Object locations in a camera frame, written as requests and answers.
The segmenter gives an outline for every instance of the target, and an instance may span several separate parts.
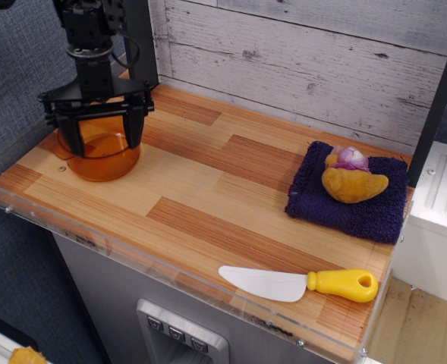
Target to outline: buttons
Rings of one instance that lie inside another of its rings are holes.
[[[177,341],[184,343],[186,341],[186,337],[184,336],[184,332],[178,330],[177,328],[172,328],[169,326],[169,334],[171,337]]]
[[[162,322],[160,322],[159,320],[156,320],[153,317],[147,316],[147,323],[149,324],[149,326],[157,331],[164,331],[164,326],[162,324]]]
[[[154,330],[164,332],[164,324],[160,320],[148,315],[147,323]],[[169,326],[169,335],[177,341],[186,343],[186,335],[184,334],[183,331],[181,331],[178,328],[173,328],[172,326]],[[191,346],[194,349],[200,351],[201,353],[208,353],[208,344],[205,343],[204,341],[196,339],[195,337],[191,337]]]
[[[191,337],[191,346],[202,353],[208,353],[208,345],[194,337]]]

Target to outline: toy knife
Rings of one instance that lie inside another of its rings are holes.
[[[298,275],[223,265],[218,273],[241,290],[281,302],[298,301],[306,287],[359,303],[370,302],[378,293],[378,281],[365,269],[310,271],[307,275]]]

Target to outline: wooden cutting board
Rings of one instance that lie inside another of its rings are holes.
[[[351,361],[352,350],[335,341],[359,350],[378,302],[307,291],[296,303],[277,303],[236,290],[218,268],[365,268],[382,284],[393,246],[288,217],[287,192],[314,140],[410,157],[163,85],[153,98],[143,155],[129,174],[80,179],[50,151],[52,134],[0,177],[0,204],[122,262],[165,272],[173,284],[239,309],[275,334]]]

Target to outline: white knife blade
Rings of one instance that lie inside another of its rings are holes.
[[[234,286],[256,296],[281,302],[296,302],[304,295],[307,276],[281,271],[223,265],[218,273]]]

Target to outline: purple towel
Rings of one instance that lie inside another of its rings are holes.
[[[373,174],[384,174],[389,186],[367,201],[346,204],[333,199],[324,189],[321,175],[324,161],[333,147],[313,142],[289,189],[285,212],[315,224],[339,229],[354,237],[395,244],[404,222],[407,200],[407,163],[393,158],[370,157]]]

